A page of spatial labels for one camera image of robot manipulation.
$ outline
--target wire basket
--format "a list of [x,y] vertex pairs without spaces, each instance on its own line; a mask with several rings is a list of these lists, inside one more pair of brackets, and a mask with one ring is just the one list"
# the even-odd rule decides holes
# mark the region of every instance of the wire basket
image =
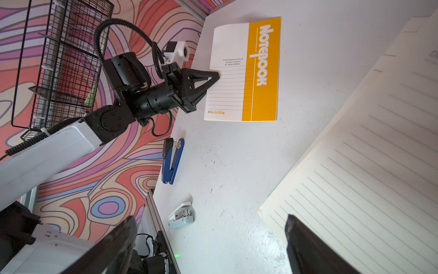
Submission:
[[[23,140],[35,136],[41,128],[92,111],[102,68],[94,49],[94,30],[111,18],[113,8],[108,0],[51,1],[46,32],[39,33],[44,37],[44,47],[37,85],[29,88],[35,93],[29,125],[15,125],[14,117],[11,121],[13,126],[29,129],[21,136]],[[102,52],[108,34],[109,28],[101,34]]]

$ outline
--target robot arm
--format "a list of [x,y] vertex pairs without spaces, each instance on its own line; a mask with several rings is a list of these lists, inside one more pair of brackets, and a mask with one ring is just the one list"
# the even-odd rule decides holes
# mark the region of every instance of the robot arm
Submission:
[[[129,124],[138,121],[144,127],[152,116],[175,107],[186,113],[195,111],[207,89],[219,79],[217,72],[181,69],[173,62],[161,66],[164,82],[151,87],[148,72],[133,52],[105,60],[103,69],[115,93],[114,104],[91,112],[0,163],[0,210],[120,136]],[[208,81],[195,88],[195,82],[204,80]]]

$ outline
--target colorful wall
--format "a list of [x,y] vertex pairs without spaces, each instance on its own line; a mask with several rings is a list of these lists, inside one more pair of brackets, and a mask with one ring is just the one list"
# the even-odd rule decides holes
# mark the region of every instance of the colorful wall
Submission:
[[[163,48],[167,41],[187,41],[190,61],[196,50],[202,25],[174,0],[112,0],[113,18],[135,23]],[[218,4],[218,0],[205,0]],[[0,3],[0,150],[21,142],[24,130],[11,126],[12,101],[28,1]],[[41,61],[43,38],[49,9],[48,0],[33,0],[26,47],[21,67],[15,120],[28,123],[33,93]],[[160,82],[153,68],[150,47],[125,27],[113,26],[105,57],[136,52],[147,67],[154,84]],[[112,92],[105,79],[99,82],[95,108],[111,104]],[[169,115],[154,117],[156,132],[165,132]],[[98,241],[129,215],[139,220],[147,189],[157,183],[162,161],[163,140],[154,137],[151,127],[133,123],[113,142],[83,157],[40,185],[34,213],[42,222],[71,235]]]
[[209,11],[211,11],[215,7],[222,5],[226,1],[228,0],[198,0],[198,2],[206,7]]

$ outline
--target table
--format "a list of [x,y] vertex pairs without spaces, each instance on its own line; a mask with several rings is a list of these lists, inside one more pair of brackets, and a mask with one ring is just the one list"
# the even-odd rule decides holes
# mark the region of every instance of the table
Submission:
[[[282,16],[275,122],[204,121],[179,111],[171,137],[185,139],[173,185],[154,200],[181,273],[291,273],[286,249],[259,206],[330,122],[412,16],[438,1],[237,0],[205,20],[193,69],[209,70],[213,29]],[[195,221],[169,230],[191,201]]]

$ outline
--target notebook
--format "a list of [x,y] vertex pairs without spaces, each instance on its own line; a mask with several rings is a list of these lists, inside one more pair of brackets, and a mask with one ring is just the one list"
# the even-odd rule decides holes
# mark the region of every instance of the notebook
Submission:
[[412,18],[259,209],[361,273],[438,273],[438,14]]
[[281,18],[215,28],[204,120],[275,121]]

